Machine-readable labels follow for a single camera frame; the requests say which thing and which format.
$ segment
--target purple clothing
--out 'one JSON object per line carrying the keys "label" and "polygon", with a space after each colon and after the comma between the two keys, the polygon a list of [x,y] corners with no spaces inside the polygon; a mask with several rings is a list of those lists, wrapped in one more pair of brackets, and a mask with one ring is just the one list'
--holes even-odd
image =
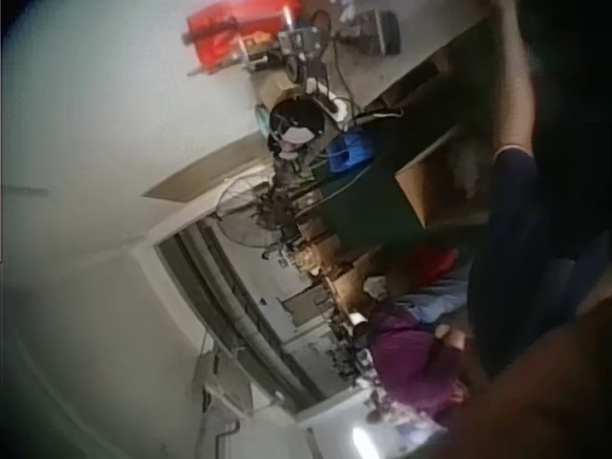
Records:
{"label": "purple clothing", "polygon": [[385,306],[375,306],[368,338],[382,386],[392,399],[435,417],[452,405],[461,351],[419,330],[410,314]]}

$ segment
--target air conditioner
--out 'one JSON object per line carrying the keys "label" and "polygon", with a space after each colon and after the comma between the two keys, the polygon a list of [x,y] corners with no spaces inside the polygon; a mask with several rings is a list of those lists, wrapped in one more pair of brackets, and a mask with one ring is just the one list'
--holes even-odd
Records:
{"label": "air conditioner", "polygon": [[196,381],[239,417],[253,413],[251,382],[224,352],[212,350],[199,359]]}

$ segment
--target fan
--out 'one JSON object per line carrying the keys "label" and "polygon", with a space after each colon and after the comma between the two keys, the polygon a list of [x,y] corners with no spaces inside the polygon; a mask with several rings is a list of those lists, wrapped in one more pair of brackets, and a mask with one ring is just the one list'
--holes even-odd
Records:
{"label": "fan", "polygon": [[294,221],[291,199],[277,192],[265,173],[232,182],[221,195],[216,216],[230,241],[258,249],[279,242],[283,228]]}

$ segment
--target workbench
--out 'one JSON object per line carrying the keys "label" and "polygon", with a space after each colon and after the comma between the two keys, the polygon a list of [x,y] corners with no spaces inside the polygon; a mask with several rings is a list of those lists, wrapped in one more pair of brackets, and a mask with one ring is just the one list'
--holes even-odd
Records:
{"label": "workbench", "polygon": [[[333,30],[341,9],[329,0],[305,0],[306,13],[323,9],[332,17]],[[391,10],[400,23],[401,53],[395,56],[369,56],[338,44],[339,68],[354,102],[367,106],[393,83],[423,63],[461,33],[486,16],[478,0],[357,0],[358,11]],[[330,45],[323,60],[328,64],[331,90],[347,97],[334,63]]]}

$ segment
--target box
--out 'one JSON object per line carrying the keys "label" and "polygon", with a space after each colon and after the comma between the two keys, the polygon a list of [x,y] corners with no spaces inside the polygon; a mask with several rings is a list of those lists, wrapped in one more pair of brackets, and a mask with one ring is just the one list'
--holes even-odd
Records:
{"label": "box", "polygon": [[466,190],[455,184],[448,160],[449,155],[458,154],[457,143],[465,141],[455,126],[395,175],[423,228],[487,222],[492,154],[486,152],[483,158],[479,151],[474,155],[478,179],[475,194],[468,198]]}

